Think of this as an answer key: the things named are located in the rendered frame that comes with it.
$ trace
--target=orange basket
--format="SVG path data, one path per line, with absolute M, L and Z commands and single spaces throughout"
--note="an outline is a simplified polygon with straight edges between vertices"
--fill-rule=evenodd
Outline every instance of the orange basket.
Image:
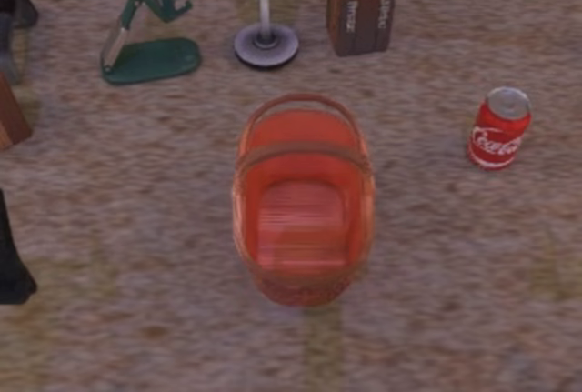
M 276 106 L 310 102 L 322 109 Z M 233 185 L 236 247 L 258 288 L 287 306 L 338 297 L 365 264 L 374 180 L 352 114 L 321 95 L 292 94 L 249 118 Z

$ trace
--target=wooden knife block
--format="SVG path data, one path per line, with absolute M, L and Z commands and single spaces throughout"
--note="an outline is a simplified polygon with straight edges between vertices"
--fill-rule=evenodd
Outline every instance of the wooden knife block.
M 327 31 L 336 54 L 386 51 L 395 5 L 396 0 L 327 0 Z
M 32 134 L 8 79 L 0 72 L 0 151 L 19 144 Z

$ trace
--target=green lamp base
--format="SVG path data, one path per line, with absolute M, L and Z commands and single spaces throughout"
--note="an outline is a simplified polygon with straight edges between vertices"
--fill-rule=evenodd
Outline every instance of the green lamp base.
M 101 73 L 111 85 L 132 85 L 189 74 L 201 63 L 196 42 L 177 37 L 126 45 L 113 68 L 101 64 Z

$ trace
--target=marble surface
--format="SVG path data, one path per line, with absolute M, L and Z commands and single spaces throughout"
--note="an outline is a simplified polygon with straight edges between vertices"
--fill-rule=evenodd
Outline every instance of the marble surface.
M 123 0 L 35 2 L 17 88 L 35 134 L 0 185 L 40 290 L 0 307 L 0 390 L 580 390 L 582 0 L 399 0 L 390 51 L 344 59 L 324 0 L 274 0 L 302 51 L 272 74 L 231 52 L 256 0 L 195 0 L 172 25 L 141 14 L 135 38 L 191 36 L 203 67 L 123 88 L 97 66 Z M 534 122 L 484 173 L 464 144 L 500 85 Z M 366 274 L 310 311 L 263 299 L 231 237 L 238 134 L 295 91 L 354 111 L 377 183 Z

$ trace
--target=glass stem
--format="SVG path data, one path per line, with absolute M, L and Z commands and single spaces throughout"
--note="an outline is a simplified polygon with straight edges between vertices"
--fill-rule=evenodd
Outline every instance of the glass stem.
M 269 0 L 259 0 L 259 14 L 261 18 L 260 41 L 270 43 L 273 39 L 271 31 L 271 15 L 269 10 Z

